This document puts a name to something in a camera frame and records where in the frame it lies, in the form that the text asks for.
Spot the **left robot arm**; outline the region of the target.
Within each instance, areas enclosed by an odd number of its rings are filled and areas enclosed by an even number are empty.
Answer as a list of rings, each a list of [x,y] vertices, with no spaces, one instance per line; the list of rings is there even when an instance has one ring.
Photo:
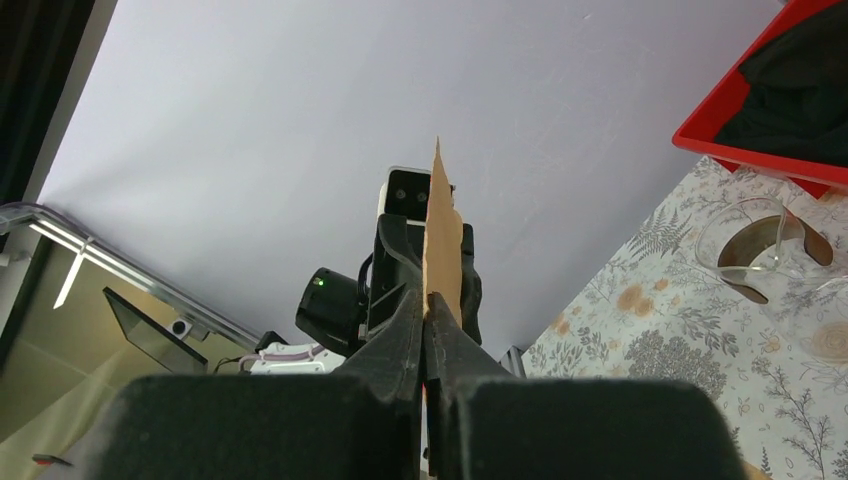
[[[373,251],[356,278],[320,268],[309,280],[295,324],[312,341],[286,345],[267,332],[256,352],[238,360],[241,375],[322,374],[389,326],[409,283],[423,265],[425,227],[399,215],[380,214]]]

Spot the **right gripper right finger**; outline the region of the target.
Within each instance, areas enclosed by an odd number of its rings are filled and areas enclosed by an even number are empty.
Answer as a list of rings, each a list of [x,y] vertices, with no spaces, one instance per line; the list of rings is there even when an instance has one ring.
[[[526,379],[426,298],[429,466],[440,479],[742,479],[725,421],[680,381]]]

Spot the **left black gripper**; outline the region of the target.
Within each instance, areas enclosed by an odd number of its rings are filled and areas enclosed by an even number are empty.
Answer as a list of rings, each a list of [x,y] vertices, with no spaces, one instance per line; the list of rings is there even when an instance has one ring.
[[[410,225],[400,215],[378,216],[367,294],[367,340],[376,336],[394,315],[406,284],[412,278],[409,267],[421,266],[423,241],[422,226]],[[460,321],[463,331],[481,344],[478,312],[482,301],[482,280],[474,266],[474,254],[474,230],[465,223],[461,241]]]

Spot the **brown paper coffee filter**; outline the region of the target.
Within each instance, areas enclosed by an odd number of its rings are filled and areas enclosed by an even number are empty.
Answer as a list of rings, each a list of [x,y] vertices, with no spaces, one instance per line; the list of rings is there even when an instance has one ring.
[[[438,293],[458,326],[462,326],[462,240],[462,218],[454,207],[451,184],[441,157],[440,139],[436,138],[422,256],[424,313],[431,310],[430,296]]]

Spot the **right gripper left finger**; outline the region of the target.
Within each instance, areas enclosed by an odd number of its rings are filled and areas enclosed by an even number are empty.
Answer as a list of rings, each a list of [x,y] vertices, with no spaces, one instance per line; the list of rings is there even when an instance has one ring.
[[[326,374],[155,375],[86,435],[80,479],[415,479],[422,293]]]

